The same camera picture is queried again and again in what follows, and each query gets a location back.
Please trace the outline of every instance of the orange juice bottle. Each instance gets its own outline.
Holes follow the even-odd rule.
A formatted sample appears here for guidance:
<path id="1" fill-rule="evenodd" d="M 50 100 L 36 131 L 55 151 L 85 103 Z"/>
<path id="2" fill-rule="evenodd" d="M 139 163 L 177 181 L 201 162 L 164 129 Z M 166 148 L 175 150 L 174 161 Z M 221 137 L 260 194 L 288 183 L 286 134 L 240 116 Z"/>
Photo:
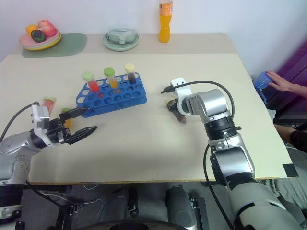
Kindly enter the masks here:
<path id="1" fill-rule="evenodd" d="M 171 30 L 169 23 L 172 19 L 173 13 L 173 1 L 172 0 L 161 0 L 160 2 L 160 23 L 161 30 L 159 33 L 159 41 L 167 43 L 171 37 Z"/>

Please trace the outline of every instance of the red liquid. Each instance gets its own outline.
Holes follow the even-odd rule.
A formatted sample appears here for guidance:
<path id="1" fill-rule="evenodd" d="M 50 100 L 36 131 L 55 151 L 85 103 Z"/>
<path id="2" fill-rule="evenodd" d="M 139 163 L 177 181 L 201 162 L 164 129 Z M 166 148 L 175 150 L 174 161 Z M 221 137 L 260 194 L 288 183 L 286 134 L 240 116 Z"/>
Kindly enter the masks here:
<path id="1" fill-rule="evenodd" d="M 50 115 L 52 107 L 53 107 L 54 101 L 50 99 L 44 99 L 43 106 L 46 106 L 48 109 L 48 113 Z"/>
<path id="2" fill-rule="evenodd" d="M 92 81 L 89 81 L 87 84 L 90 87 L 92 92 L 98 92 L 99 91 L 99 86 L 97 85 L 96 81 L 92 80 Z"/>

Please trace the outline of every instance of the test tube cap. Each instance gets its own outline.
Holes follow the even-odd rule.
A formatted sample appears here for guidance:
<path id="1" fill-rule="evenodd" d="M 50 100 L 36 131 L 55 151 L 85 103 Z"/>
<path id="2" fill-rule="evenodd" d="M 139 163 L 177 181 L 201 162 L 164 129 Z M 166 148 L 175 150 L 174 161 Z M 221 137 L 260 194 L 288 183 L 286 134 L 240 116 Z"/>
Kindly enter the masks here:
<path id="1" fill-rule="evenodd" d="M 55 97 L 44 97 L 44 99 L 52 100 L 53 102 L 56 102 L 57 100 Z"/>
<path id="2" fill-rule="evenodd" d="M 68 112 L 69 110 L 72 110 L 72 109 L 70 109 L 70 108 L 62 108 L 62 113 L 65 113 L 65 112 Z"/>
<path id="3" fill-rule="evenodd" d="M 133 64 L 128 63 L 125 65 L 125 71 L 127 71 L 128 73 L 132 73 L 134 72 L 134 70 L 135 70 L 135 67 Z"/>
<path id="4" fill-rule="evenodd" d="M 91 71 L 85 71 L 82 73 L 82 78 L 85 81 L 90 81 L 94 78 L 94 74 Z"/>
<path id="5" fill-rule="evenodd" d="M 112 67 L 107 67 L 107 68 L 104 69 L 104 74 L 107 77 L 110 77 L 110 76 L 113 76 L 115 74 L 115 71 Z"/>

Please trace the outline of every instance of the white wall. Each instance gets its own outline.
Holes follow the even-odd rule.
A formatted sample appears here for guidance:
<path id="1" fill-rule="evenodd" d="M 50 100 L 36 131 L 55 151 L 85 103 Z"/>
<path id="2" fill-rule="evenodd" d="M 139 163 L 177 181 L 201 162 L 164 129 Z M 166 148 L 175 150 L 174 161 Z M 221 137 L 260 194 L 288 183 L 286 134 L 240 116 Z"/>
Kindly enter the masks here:
<path id="1" fill-rule="evenodd" d="M 174 0 L 171 30 L 228 34 L 248 72 L 257 75 L 277 69 L 307 37 L 306 9 L 307 0 Z M 25 26 L 41 19 L 63 33 L 103 33 L 121 24 L 159 31 L 158 0 L 1 0 L 0 61 Z"/>

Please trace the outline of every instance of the sleeve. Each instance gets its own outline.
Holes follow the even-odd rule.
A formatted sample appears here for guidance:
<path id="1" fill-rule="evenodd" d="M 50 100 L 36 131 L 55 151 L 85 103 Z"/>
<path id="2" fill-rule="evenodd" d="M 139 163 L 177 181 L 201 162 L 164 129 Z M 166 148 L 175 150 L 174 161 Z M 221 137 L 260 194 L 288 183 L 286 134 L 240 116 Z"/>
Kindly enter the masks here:
<path id="1" fill-rule="evenodd" d="M 291 144 L 298 150 L 307 153 L 307 133 L 302 131 L 294 131 L 290 136 Z"/>

